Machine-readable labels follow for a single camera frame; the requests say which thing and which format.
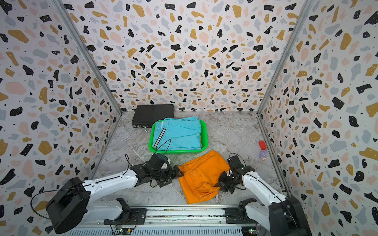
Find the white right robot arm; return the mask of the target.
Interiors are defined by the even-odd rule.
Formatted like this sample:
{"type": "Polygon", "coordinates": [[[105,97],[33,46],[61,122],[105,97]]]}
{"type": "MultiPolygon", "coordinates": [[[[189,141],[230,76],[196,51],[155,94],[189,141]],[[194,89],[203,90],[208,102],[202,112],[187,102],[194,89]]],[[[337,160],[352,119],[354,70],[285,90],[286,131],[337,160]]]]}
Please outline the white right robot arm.
{"type": "Polygon", "coordinates": [[[257,223],[272,236],[310,236],[311,229],[301,203],[271,187],[238,155],[227,159],[228,172],[219,176],[217,187],[233,194],[235,190],[251,191],[254,196],[240,201],[238,207],[225,209],[228,224],[257,223]]]}

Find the teal pants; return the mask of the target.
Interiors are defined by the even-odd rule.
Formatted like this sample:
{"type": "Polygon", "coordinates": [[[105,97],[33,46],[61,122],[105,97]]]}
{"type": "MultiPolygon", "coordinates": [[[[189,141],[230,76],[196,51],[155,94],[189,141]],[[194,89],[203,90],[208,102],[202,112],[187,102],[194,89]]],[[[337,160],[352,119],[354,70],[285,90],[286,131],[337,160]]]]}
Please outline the teal pants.
{"type": "Polygon", "coordinates": [[[159,150],[200,150],[201,122],[198,117],[166,118],[155,123],[152,147],[159,150]]]}

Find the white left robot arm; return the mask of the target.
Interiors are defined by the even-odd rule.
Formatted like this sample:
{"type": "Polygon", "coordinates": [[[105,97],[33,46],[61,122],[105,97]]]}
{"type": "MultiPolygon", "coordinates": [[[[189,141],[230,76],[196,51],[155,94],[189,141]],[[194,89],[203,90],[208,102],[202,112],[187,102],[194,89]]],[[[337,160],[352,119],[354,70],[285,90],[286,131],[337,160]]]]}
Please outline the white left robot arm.
{"type": "Polygon", "coordinates": [[[67,233],[84,222],[103,221],[105,225],[141,223],[143,220],[133,216],[134,211],[123,198],[110,202],[100,202],[99,199],[146,183],[164,187],[183,175],[178,166],[170,166],[165,155],[155,153],[148,161],[129,164],[125,171],[108,177],[68,180],[48,202],[46,211],[57,234],[67,233]]]}

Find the orange pants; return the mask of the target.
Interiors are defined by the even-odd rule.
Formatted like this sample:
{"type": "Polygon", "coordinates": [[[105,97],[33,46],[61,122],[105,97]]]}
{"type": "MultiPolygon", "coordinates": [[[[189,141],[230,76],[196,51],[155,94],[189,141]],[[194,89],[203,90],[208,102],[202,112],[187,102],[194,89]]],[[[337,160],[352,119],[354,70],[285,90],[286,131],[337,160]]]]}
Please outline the orange pants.
{"type": "Polygon", "coordinates": [[[180,186],[188,204],[197,204],[213,199],[219,192],[216,187],[219,177],[229,170],[229,165],[216,151],[193,159],[178,167],[184,174],[180,186]]]}

